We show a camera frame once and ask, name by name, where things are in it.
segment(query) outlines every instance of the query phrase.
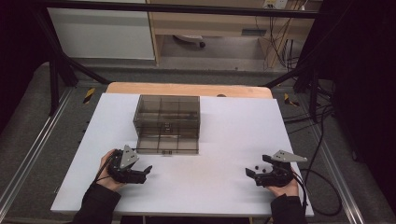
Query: aluminum rail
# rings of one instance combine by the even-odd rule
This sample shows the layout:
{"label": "aluminum rail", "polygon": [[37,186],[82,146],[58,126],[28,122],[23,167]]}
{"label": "aluminum rail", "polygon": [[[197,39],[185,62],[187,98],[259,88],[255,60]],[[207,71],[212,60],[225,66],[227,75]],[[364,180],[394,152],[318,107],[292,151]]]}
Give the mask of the aluminum rail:
{"label": "aluminum rail", "polygon": [[71,93],[73,92],[73,90],[74,88],[72,87],[66,88],[64,94],[60,99],[60,105],[58,109],[51,117],[47,119],[46,124],[41,129],[41,132],[39,133],[35,142],[30,147],[30,150],[26,154],[26,157],[21,163],[18,171],[12,177],[6,190],[3,192],[3,195],[0,198],[0,223],[5,218],[8,209],[10,208],[15,198],[17,197],[17,194],[20,191],[23,182],[25,181],[26,177],[29,175],[30,171],[32,170],[35,161],[40,155],[41,149],[43,148],[48,138],[50,137],[50,134],[53,128],[55,127],[56,123],[58,122],[59,117],[64,112],[64,108],[66,107],[68,99]]}
{"label": "aluminum rail", "polygon": [[[301,94],[297,94],[297,97],[299,99],[299,102],[302,104],[304,111],[308,112],[308,102],[306,101],[306,99],[302,97]],[[309,122],[312,125],[311,129],[313,130],[316,139],[319,141],[321,135],[319,126],[314,125],[315,123],[312,119],[310,119]],[[332,182],[337,187],[340,193],[344,210],[346,212],[346,216],[349,219],[349,222],[351,224],[363,224],[364,219],[361,215],[361,211],[356,205],[355,199],[353,198],[352,193],[347,186],[347,182],[345,181],[340,168],[338,168],[338,165],[334,157],[332,156],[331,150],[329,149],[324,138],[322,140],[320,148],[321,156],[323,157],[324,163],[326,164],[326,167],[329,171],[329,175],[332,178]]]}

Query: black metal pole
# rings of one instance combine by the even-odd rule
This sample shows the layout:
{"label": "black metal pole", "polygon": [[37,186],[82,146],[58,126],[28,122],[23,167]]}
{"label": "black metal pole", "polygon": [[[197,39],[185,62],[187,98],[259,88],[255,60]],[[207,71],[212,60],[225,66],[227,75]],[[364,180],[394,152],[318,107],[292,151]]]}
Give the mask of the black metal pole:
{"label": "black metal pole", "polygon": [[86,68],[84,65],[74,61],[73,59],[71,59],[69,56],[67,56],[64,52],[63,52],[63,56],[64,59],[74,68],[76,68],[77,70],[79,70],[80,72],[84,73],[85,75],[87,75],[88,77],[91,77],[93,79],[95,79],[96,81],[102,83],[102,84],[110,84],[112,81],[101,77],[99,75],[97,75],[96,73],[94,73],[93,71],[91,71],[90,69]]}
{"label": "black metal pole", "polygon": [[40,4],[42,7],[114,10],[114,11],[173,12],[173,13],[216,14],[216,15],[235,15],[235,16],[283,17],[283,18],[301,18],[301,19],[316,19],[321,16],[331,16],[331,14],[316,12],[316,11],[248,8],[248,7],[210,7],[210,6],[64,1],[64,0],[35,0],[34,3]]}
{"label": "black metal pole", "polygon": [[302,72],[305,71],[306,68],[307,68],[307,66],[298,66],[294,70],[289,71],[287,74],[285,74],[281,77],[278,77],[275,80],[272,80],[266,84],[260,85],[259,87],[266,87],[268,89],[271,89],[271,88],[275,87],[276,85],[278,85],[279,83],[282,83],[291,77],[299,76]]}

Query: metal frame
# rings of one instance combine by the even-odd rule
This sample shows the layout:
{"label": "metal frame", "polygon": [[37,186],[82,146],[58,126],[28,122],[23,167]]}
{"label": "metal frame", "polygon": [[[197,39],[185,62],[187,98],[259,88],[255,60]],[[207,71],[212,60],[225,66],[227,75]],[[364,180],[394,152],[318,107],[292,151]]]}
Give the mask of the metal frame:
{"label": "metal frame", "polygon": [[102,78],[90,69],[69,58],[62,50],[57,35],[48,23],[43,14],[48,7],[55,8],[74,8],[92,10],[115,10],[115,11],[146,11],[146,12],[172,12],[172,13],[193,13],[193,14],[216,14],[216,15],[235,15],[235,16],[257,16],[257,17],[283,17],[283,18],[303,18],[317,19],[319,17],[329,17],[332,14],[316,11],[301,10],[281,10],[265,8],[246,8],[246,7],[209,7],[209,6],[187,6],[187,5],[166,5],[166,4],[137,4],[137,3],[108,3],[91,1],[63,1],[63,0],[34,0],[29,3],[29,8],[35,21],[40,26],[41,31],[47,38],[50,46],[49,55],[51,57],[51,111],[53,114],[58,107],[58,85],[57,75],[60,75],[66,86],[76,86],[76,78],[72,68],[77,69],[85,75],[99,81],[102,84],[111,83],[110,80]]}
{"label": "metal frame", "polygon": [[42,148],[50,137],[50,134],[52,133],[53,128],[58,122],[59,117],[64,112],[64,109],[73,90],[74,88],[69,87],[64,91],[64,94],[62,95],[60,100],[60,106],[56,111],[54,111],[54,114],[47,119],[46,124],[41,129],[40,134],[36,138],[35,142],[32,144],[29,152],[26,154],[26,157],[18,168],[18,171],[12,177],[6,190],[3,192],[0,198],[0,223],[5,218],[7,211],[17,197],[17,194],[20,191],[23,182],[32,170],[35,161],[37,160]]}

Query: white tabletop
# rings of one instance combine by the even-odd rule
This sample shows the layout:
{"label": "white tabletop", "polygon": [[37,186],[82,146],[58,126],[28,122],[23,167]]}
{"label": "white tabletop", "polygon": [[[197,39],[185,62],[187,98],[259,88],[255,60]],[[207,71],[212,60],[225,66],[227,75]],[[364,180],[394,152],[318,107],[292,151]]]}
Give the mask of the white tabletop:
{"label": "white tabletop", "polygon": [[[135,147],[139,95],[104,93],[51,211],[75,213],[111,149]],[[199,155],[139,155],[133,169],[153,168],[143,185],[127,185],[115,212],[122,215],[262,217],[274,195],[257,187],[245,168],[271,170],[262,155],[292,152],[276,100],[201,96]],[[296,163],[293,169],[299,174]],[[312,207],[306,210],[313,216]]]}

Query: electrical wire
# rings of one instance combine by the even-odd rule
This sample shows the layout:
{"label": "electrical wire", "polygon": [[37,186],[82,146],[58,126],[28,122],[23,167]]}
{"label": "electrical wire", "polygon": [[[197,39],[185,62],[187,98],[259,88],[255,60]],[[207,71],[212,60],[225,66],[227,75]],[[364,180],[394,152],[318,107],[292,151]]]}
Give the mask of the electrical wire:
{"label": "electrical wire", "polygon": [[335,212],[333,212],[333,213],[325,213],[325,212],[322,212],[322,211],[318,210],[318,209],[315,208],[314,206],[312,206],[312,208],[314,209],[314,211],[318,212],[319,214],[321,214],[321,215],[323,215],[323,216],[333,217],[333,216],[336,216],[337,214],[339,214],[340,211],[341,211],[341,209],[342,209],[342,203],[341,203],[340,194],[339,194],[337,188],[336,188],[328,179],[326,179],[323,175],[319,174],[318,172],[312,170],[312,165],[314,164],[315,158],[316,158],[317,155],[318,155],[318,152],[319,152],[321,143],[322,143],[322,141],[323,141],[323,137],[324,137],[324,119],[325,119],[324,116],[325,116],[326,110],[327,110],[328,108],[329,108],[329,105],[328,105],[328,106],[325,106],[324,109],[323,109],[323,112],[322,112],[322,114],[321,114],[321,120],[320,120],[320,131],[321,131],[321,135],[320,135],[320,138],[319,138],[319,141],[318,141],[318,145],[317,145],[317,147],[316,147],[316,149],[315,149],[315,153],[314,153],[314,155],[313,155],[313,157],[312,157],[312,159],[311,159],[311,162],[309,163],[308,168],[307,168],[307,169],[304,169],[304,171],[306,171],[304,184],[306,185],[306,183],[307,183],[307,181],[308,181],[309,174],[310,174],[311,172],[312,172],[313,174],[315,174],[315,175],[321,177],[322,179],[324,179],[327,183],[329,183],[329,185],[334,189],[334,191],[335,191],[335,193],[336,193],[336,195],[337,195],[337,199],[338,199],[338,208],[337,208],[337,210],[336,210]]}
{"label": "electrical wire", "polygon": [[105,176],[105,177],[99,178],[99,179],[97,179],[97,180],[96,180],[96,182],[97,182],[97,181],[99,181],[99,180],[103,180],[103,179],[109,178],[109,177],[111,177],[111,176],[110,176],[110,175],[108,175],[108,176]]}
{"label": "electrical wire", "polygon": [[98,173],[96,174],[95,179],[93,180],[93,183],[99,181],[99,176],[100,174],[105,170],[105,168],[107,167],[108,163],[113,159],[114,157],[114,152],[111,153],[111,155],[107,158],[107,160],[105,161],[105,163],[102,165],[102,167],[99,169]]}
{"label": "electrical wire", "polygon": [[300,58],[300,57],[294,57],[294,58],[292,57],[293,44],[294,44],[293,39],[291,39],[291,40],[287,39],[285,42],[285,45],[283,46],[282,53],[281,53],[282,61],[284,62],[285,67],[288,70],[288,72],[290,70],[294,69],[293,65],[297,64],[298,59]]}
{"label": "electrical wire", "polygon": [[[300,169],[300,171],[308,172],[308,169]],[[321,215],[323,215],[323,216],[327,216],[327,217],[334,217],[334,216],[338,215],[338,214],[341,212],[341,210],[343,209],[343,205],[342,205],[341,195],[340,195],[340,193],[338,192],[338,190],[337,190],[337,188],[335,187],[335,185],[334,185],[330,180],[328,180],[325,176],[321,175],[320,173],[318,173],[318,172],[316,172],[316,171],[314,171],[314,170],[312,170],[312,169],[309,170],[309,172],[312,173],[312,174],[315,174],[315,175],[319,176],[321,179],[323,179],[324,181],[326,181],[326,182],[332,187],[332,189],[334,190],[335,195],[337,196],[337,200],[338,200],[338,207],[337,207],[337,210],[335,210],[335,211],[332,212],[332,213],[325,213],[325,212],[323,212],[323,211],[320,211],[320,210],[317,209],[313,204],[311,204],[312,209],[313,209],[315,212],[317,212],[317,213],[319,213],[319,214],[321,214]]]}
{"label": "electrical wire", "polygon": [[[330,105],[322,105],[322,106],[317,107],[317,109],[321,109],[321,108],[323,108],[325,106],[330,106]],[[301,116],[307,116],[307,115],[309,115],[309,112],[306,112],[306,113],[303,113],[303,114],[300,114],[300,115],[291,116],[291,117],[284,117],[282,119],[295,119],[295,118],[298,118],[298,117],[301,117]]]}
{"label": "electrical wire", "polygon": [[[329,111],[323,112],[323,113],[326,113],[325,118],[327,118],[332,112],[333,112],[333,110],[329,110]],[[306,117],[306,118],[301,118],[301,119],[285,120],[284,123],[285,124],[292,124],[292,123],[298,123],[298,122],[306,121],[306,120],[309,120],[309,119],[312,119],[312,116],[309,116],[309,117]]]}
{"label": "electrical wire", "polygon": [[305,2],[299,7],[300,10],[305,10],[305,5],[308,3],[308,0],[305,0]]}
{"label": "electrical wire", "polygon": [[288,134],[297,133],[297,132],[299,132],[299,131],[301,131],[301,130],[304,130],[304,129],[306,129],[306,128],[312,127],[312,126],[314,126],[314,125],[317,125],[317,123],[306,125],[305,127],[299,128],[299,129],[294,130],[294,131],[292,131],[292,132],[289,132]]}
{"label": "electrical wire", "polygon": [[303,190],[303,213],[305,214],[306,207],[308,206],[308,203],[307,203],[307,201],[306,201],[306,188],[305,188],[305,184],[304,184],[303,179],[302,179],[299,175],[297,175],[296,173],[294,173],[294,177],[293,177],[293,178],[297,181],[297,183],[300,185],[300,187],[301,187],[302,190]]}
{"label": "electrical wire", "polygon": [[[268,5],[268,6],[265,6],[264,8],[270,8],[270,9],[276,9],[274,6],[272,6],[272,5]],[[290,24],[290,21],[291,21],[291,18],[288,18],[288,20],[282,25],[282,27],[279,29],[279,31],[277,32],[277,35],[274,37],[274,26],[275,26],[275,23],[276,23],[276,19],[277,18],[273,18],[273,17],[270,17],[269,18],[269,20],[270,20],[270,39],[267,39],[267,38],[264,38],[263,36],[262,36],[262,34],[261,34],[261,29],[260,29],[260,27],[259,27],[259,24],[258,24],[258,21],[257,21],[257,16],[255,17],[255,22],[256,22],[256,28],[257,28],[257,30],[259,31],[259,35],[260,35],[260,37],[262,38],[262,39],[264,39],[264,40],[266,40],[266,41],[268,41],[269,43],[270,43],[270,46],[274,49],[274,51],[276,52],[276,57],[277,57],[277,59],[279,60],[279,62],[280,62],[280,64],[282,64],[282,66],[284,66],[284,67],[288,67],[287,66],[287,64],[285,63],[285,61],[282,59],[282,57],[279,55],[279,51],[278,51],[278,49],[277,49],[277,47],[276,47],[276,41],[279,39],[279,38],[283,38],[284,36],[285,36],[285,34],[286,34],[286,31],[287,31],[287,27],[289,26],[289,24]]]}

